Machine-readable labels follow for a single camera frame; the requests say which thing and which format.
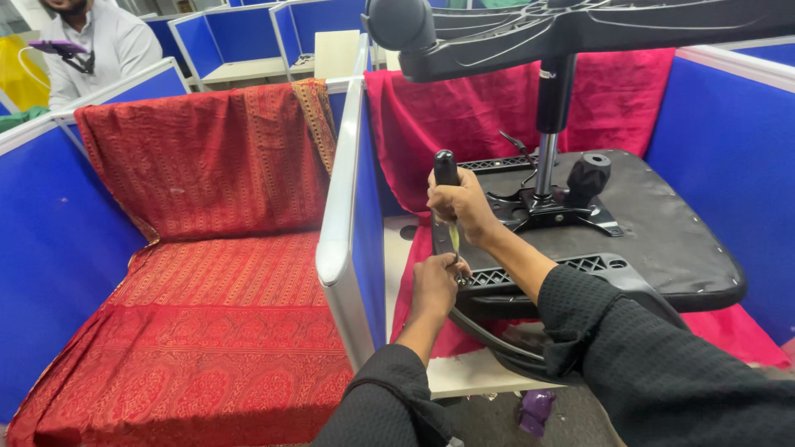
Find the person's left hand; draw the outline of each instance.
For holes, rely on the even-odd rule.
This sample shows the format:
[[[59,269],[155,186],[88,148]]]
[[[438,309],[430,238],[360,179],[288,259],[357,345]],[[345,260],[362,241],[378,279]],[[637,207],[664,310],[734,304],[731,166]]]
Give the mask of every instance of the person's left hand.
[[[430,256],[414,264],[414,286],[411,300],[412,321],[431,318],[444,321],[456,304],[458,273],[465,278],[472,276],[469,264],[462,258],[456,263],[455,253]]]

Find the cable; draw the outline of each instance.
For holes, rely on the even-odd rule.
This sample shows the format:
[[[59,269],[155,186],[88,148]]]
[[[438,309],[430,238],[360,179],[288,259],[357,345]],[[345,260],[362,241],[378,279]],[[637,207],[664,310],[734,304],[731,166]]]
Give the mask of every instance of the cable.
[[[20,65],[21,65],[21,66],[22,66],[22,67],[25,69],[25,71],[26,71],[26,72],[28,72],[28,74],[30,75],[30,77],[34,78],[34,79],[35,79],[35,80],[36,80],[36,81],[37,81],[39,84],[41,84],[41,85],[43,85],[43,86],[47,87],[47,89],[50,89],[50,86],[48,86],[47,84],[45,84],[44,82],[42,82],[42,80],[40,80],[39,78],[37,78],[37,77],[36,77],[36,75],[34,75],[33,73],[31,73],[31,71],[28,69],[27,65],[25,65],[25,62],[22,62],[22,52],[23,52],[23,51],[25,51],[26,49],[32,49],[32,48],[33,48],[33,47],[24,47],[23,49],[20,49],[20,50],[19,50],[19,52],[17,53],[17,59],[19,59],[19,64],[20,64]]]

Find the black shirt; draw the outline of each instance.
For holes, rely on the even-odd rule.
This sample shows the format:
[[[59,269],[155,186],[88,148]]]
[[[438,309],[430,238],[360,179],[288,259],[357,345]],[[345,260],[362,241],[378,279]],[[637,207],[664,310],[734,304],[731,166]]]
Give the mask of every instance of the black shirt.
[[[567,266],[549,272],[538,303],[554,341],[549,373],[580,372],[628,446],[795,445],[795,382],[764,378]],[[445,446],[449,424],[430,394],[417,354],[384,346],[312,445]]]

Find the chair tilt mechanism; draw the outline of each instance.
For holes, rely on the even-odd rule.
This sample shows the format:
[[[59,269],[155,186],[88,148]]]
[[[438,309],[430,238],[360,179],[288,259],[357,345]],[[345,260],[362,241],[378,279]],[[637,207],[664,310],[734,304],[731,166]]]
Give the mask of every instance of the chair tilt mechanism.
[[[739,302],[741,268],[707,225],[642,159],[621,150],[558,154],[578,52],[715,44],[792,33],[790,0],[530,0],[496,10],[433,9],[425,0],[369,0],[363,24],[385,49],[400,51],[413,82],[450,80],[541,61],[532,154],[508,138],[516,157],[459,163],[478,176],[494,214],[561,264],[624,290],[660,318]],[[532,187],[525,187],[530,179]],[[452,250],[434,224],[435,252]],[[474,275],[460,287],[451,318],[511,371],[549,382],[549,342],[523,326],[496,336],[488,320],[537,318],[537,309],[487,253],[461,240]]]

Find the black screwdriver handle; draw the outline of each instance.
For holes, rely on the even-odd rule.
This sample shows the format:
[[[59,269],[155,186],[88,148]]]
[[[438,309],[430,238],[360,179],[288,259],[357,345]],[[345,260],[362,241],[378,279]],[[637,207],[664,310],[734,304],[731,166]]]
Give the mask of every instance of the black screwdriver handle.
[[[433,156],[433,176],[437,185],[461,185],[458,181],[458,165],[452,152],[440,150]]]

